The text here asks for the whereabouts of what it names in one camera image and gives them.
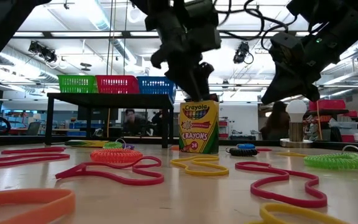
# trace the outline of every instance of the computer monitor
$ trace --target computer monitor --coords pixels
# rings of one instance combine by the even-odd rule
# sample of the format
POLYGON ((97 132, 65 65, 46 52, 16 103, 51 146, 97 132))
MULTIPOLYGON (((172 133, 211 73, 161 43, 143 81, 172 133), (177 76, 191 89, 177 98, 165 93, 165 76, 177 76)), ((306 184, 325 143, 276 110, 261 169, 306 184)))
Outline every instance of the computer monitor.
MULTIPOLYGON (((107 108, 93 108, 92 109, 92 121, 106 121, 108 118, 107 108)), ((118 119, 118 109, 110 109, 110 121, 115 121, 118 119)), ((78 107, 78 117, 77 120, 86 121, 86 108, 79 106, 78 107)))

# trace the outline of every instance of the green spiral hair tie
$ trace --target green spiral hair tie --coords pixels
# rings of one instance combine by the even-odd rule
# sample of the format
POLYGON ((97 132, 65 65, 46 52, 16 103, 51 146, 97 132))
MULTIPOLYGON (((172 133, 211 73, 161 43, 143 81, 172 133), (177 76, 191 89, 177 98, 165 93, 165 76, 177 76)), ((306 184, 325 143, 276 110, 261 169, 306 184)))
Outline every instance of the green spiral hair tie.
MULTIPOLYGON (((352 147, 358 150, 358 147, 348 145, 346 148, 352 147)), ((342 152, 335 154, 325 154, 317 156, 306 156, 304 158, 306 166, 317 167, 322 169, 344 170, 344 169, 358 169, 358 153, 342 152)))
POLYGON ((107 142, 104 144, 103 149, 122 149, 121 142, 107 142))

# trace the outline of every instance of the woman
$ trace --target woman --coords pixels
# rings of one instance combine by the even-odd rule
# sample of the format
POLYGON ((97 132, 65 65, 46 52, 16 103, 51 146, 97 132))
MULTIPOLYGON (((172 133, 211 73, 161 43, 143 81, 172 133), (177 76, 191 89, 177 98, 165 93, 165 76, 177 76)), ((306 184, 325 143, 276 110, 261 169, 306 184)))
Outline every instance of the woman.
POLYGON ((285 111, 286 107, 286 104, 281 101, 274 103, 272 114, 268 117, 265 126, 260 130, 263 140, 288 138, 290 116, 285 111))

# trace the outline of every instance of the table leg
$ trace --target table leg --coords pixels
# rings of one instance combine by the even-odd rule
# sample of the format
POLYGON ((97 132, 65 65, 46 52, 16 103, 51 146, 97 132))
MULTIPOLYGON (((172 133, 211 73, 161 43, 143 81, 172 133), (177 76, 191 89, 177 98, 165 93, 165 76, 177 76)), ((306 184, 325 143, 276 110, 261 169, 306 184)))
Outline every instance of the table leg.
POLYGON ((91 137, 92 108, 86 109, 86 137, 91 137))
POLYGON ((173 108, 169 110, 169 143, 173 144, 173 108))
POLYGON ((45 144, 47 146, 52 145, 52 126, 53 126, 53 107, 55 104, 55 98, 48 97, 48 110, 47 110, 47 127, 45 130, 45 144))
POLYGON ((162 141, 161 146, 163 149, 168 148, 168 110, 162 110, 162 141))

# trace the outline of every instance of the wooden table surface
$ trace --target wooden table surface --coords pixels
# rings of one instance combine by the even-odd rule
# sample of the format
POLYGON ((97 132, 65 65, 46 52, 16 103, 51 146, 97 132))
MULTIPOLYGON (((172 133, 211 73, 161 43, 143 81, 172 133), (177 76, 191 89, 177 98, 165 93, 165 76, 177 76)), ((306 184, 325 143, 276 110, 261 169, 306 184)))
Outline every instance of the wooden table surface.
MULTIPOLYGON (((40 147, 14 146, 3 149, 40 147)), ((336 171, 305 167, 300 157, 279 156, 276 152, 261 152, 256 157, 232 157, 220 148, 219 163, 230 169, 230 174, 220 177, 195 177, 181 168, 169 164, 171 159, 190 157, 195 154, 161 149, 159 145, 136 145, 144 155, 162 160, 162 167, 149 170, 161 172, 165 182, 159 185, 133 187, 101 177, 74 177, 57 181, 55 174, 81 162, 90 161, 94 149, 68 147, 65 153, 70 160, 44 162, 0 169, 0 190, 24 188, 72 189, 76 194, 76 212, 56 223, 161 223, 161 224, 213 224, 246 223, 260 220, 261 203, 273 202, 250 194, 250 184, 261 178, 273 176, 261 172, 235 170, 239 161, 268 162, 274 167, 298 170, 318 175, 320 185, 316 188, 328 196, 328 206, 316 209, 349 223, 358 223, 358 170, 336 171)), ((288 151, 270 147, 274 151, 288 151)), ((304 154, 329 154, 339 151, 326 149, 291 149, 304 154)), ((191 166, 192 169, 209 170, 191 166)), ((124 177, 144 179, 130 170, 108 170, 124 177)), ((289 182, 269 184, 265 190, 296 198, 311 198, 305 194, 305 179, 291 177, 289 182)), ((0 220, 34 208, 36 205, 0 207, 0 220)), ((315 223, 289 215, 280 218, 295 223, 315 223)))

